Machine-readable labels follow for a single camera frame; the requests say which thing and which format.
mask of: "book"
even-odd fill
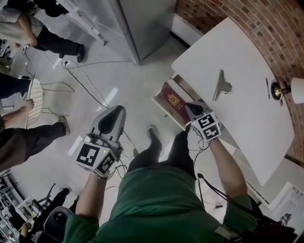
[[[186,102],[170,87],[167,82],[163,85],[158,97],[161,97],[166,101],[167,104],[185,120],[185,124],[191,121],[186,111]]]

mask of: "person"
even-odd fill
[[[40,153],[54,140],[70,133],[64,116],[58,117],[53,125],[43,125],[31,129],[8,128],[19,121],[34,107],[33,100],[15,112],[0,115],[0,172],[22,164],[30,156]]]
[[[8,98],[15,93],[21,93],[24,99],[28,93],[30,82],[30,79],[19,79],[0,73],[0,99]]]
[[[77,56],[81,63],[85,57],[85,47],[71,40],[63,39],[43,25],[43,23],[27,13],[5,6],[0,10],[0,38],[12,41],[15,47],[29,44],[41,51]]]
[[[44,230],[44,223],[47,220],[48,216],[53,212],[53,210],[59,206],[62,206],[66,200],[67,195],[70,193],[69,188],[62,189],[52,200],[49,206],[42,211],[41,215],[37,218],[34,218],[34,225],[31,229],[31,225],[29,223],[24,223],[21,228],[21,232],[19,235],[19,243],[32,243],[32,239],[35,238],[36,233],[39,233]],[[76,211],[76,205],[78,202],[78,198],[74,201],[72,206],[70,206],[70,210],[74,214]]]
[[[158,159],[162,144],[151,127],[150,147],[140,153],[122,179],[110,219],[98,228],[107,180],[93,174],[69,217],[65,243],[187,242],[217,243],[255,229],[256,219],[228,203],[223,224],[205,211],[195,191],[196,176],[189,156],[188,131],[176,136],[167,161]],[[210,149],[225,193],[252,209],[244,176],[219,139]]]

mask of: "concrete floor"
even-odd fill
[[[105,99],[110,93],[115,94],[108,102],[110,106],[123,105],[126,108],[125,131],[139,151],[149,146],[149,140],[146,136],[148,125],[154,124],[157,126],[164,147],[161,156],[165,158],[170,149],[170,144],[175,135],[180,132],[180,129],[169,117],[164,117],[164,113],[151,101],[151,97],[173,75],[171,64],[186,48],[177,40],[170,38],[161,49],[148,57],[141,66],[135,66],[131,62],[126,62],[128,60],[123,59],[107,46],[101,46],[90,35],[62,19],[62,17],[50,18],[43,13],[39,13],[39,18],[52,32],[61,37],[83,43],[87,47],[88,58],[81,65],[122,61],[121,63],[87,65],[82,67],[81,70],[87,74]],[[100,110],[100,105],[86,93],[67,70],[54,67],[50,60],[55,63],[58,59],[56,54],[49,51],[43,53],[33,48],[30,48],[27,54],[30,58],[28,70],[35,73],[35,77],[41,83],[66,82],[75,90],[75,93],[47,91],[44,104],[44,107],[50,107],[57,113],[70,115],[67,120],[71,134],[56,140],[46,150],[31,157],[26,163],[14,167],[12,174],[19,182],[18,187],[25,197],[33,196],[33,198],[41,199],[46,196],[53,183],[56,183],[57,186],[52,196],[56,195],[61,187],[70,187],[73,192],[65,202],[65,206],[69,207],[83,189],[88,173],[77,166],[75,161],[67,155],[67,152],[78,136],[85,136],[93,119],[103,110]],[[76,62],[76,58],[70,56],[66,56],[63,60]],[[26,62],[25,56],[19,50],[11,74],[27,75]],[[73,69],[71,71],[96,99],[102,101],[100,94],[92,87],[81,70]],[[61,84],[55,84],[53,87],[64,88]],[[42,124],[52,124],[56,121],[57,118],[54,115],[43,114],[39,121],[34,124],[34,127]],[[130,157],[133,156],[133,146],[125,135],[121,137],[120,141],[125,147],[124,156],[129,157],[122,157],[122,161],[128,165],[132,159]],[[194,158],[197,154],[195,150],[199,150],[199,148],[198,138],[193,132],[190,132],[189,141],[190,150],[194,150],[190,154]],[[206,178],[215,186],[219,184],[215,161],[210,150],[203,152],[198,157],[196,171],[206,175]],[[120,180],[118,175],[114,176],[108,181],[107,187],[118,186]],[[203,184],[202,187],[206,202],[211,204],[219,202],[219,199],[206,187],[206,184]],[[118,188],[116,187],[106,191],[101,222],[107,221],[116,201],[117,191]],[[219,219],[223,217],[225,212],[225,210],[213,211],[214,205],[205,203],[205,207],[207,211],[216,215]]]

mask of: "red brick wall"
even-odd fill
[[[178,0],[176,12],[203,33],[229,16],[260,50],[281,84],[304,78],[304,10],[296,0]],[[287,156],[304,167],[304,105],[294,104],[291,95],[286,102],[295,132]]]

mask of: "black pants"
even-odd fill
[[[45,221],[47,220],[48,216],[52,213],[52,211],[59,207],[62,206],[66,200],[67,195],[70,193],[68,188],[64,188],[61,192],[59,192],[53,199],[53,201],[50,203],[50,205],[43,210],[41,215],[38,217],[36,222],[33,225],[33,230],[35,233],[38,231],[42,231],[43,225]],[[74,214],[76,211],[76,205],[77,205],[78,199],[74,201],[73,205],[70,207],[70,210]]]
[[[131,161],[127,173],[138,168],[158,164],[179,168],[196,180],[193,160],[188,149],[188,131],[182,131],[175,137],[168,160],[158,163],[161,151],[162,144],[158,140],[152,140],[150,147]]]
[[[55,35],[43,26],[41,33],[37,37],[38,44],[34,47],[41,51],[51,51],[58,54],[77,56],[82,46],[71,40],[66,40]]]
[[[61,122],[53,125],[43,125],[31,129],[22,129],[26,144],[25,160],[30,156],[40,153],[54,140],[66,135],[66,127]]]
[[[15,93],[24,95],[29,90],[29,79],[18,79],[0,73],[0,99],[9,98]]]

